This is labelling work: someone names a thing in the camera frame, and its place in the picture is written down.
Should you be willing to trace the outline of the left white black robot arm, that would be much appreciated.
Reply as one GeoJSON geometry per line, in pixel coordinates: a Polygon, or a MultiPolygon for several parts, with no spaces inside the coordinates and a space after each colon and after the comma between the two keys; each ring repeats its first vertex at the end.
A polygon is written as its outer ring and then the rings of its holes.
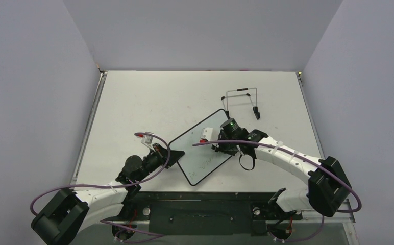
{"type": "Polygon", "coordinates": [[[107,185],[62,187],[35,215],[31,228],[46,244],[70,244],[80,231],[99,221],[127,219],[133,212],[128,201],[140,191],[139,182],[161,167],[170,168],[184,155],[155,143],[145,157],[128,157],[118,177],[107,185]]]}

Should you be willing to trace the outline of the black framed whiteboard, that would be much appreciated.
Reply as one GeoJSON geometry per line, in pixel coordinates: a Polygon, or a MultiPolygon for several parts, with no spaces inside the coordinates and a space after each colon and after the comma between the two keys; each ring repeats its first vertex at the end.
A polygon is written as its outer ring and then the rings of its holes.
{"type": "Polygon", "coordinates": [[[217,140],[219,126],[227,121],[224,109],[218,109],[178,137],[169,142],[171,150],[184,151],[177,163],[191,186],[198,185],[232,156],[212,150],[210,145],[193,146],[199,143],[203,128],[213,128],[217,140]]]}

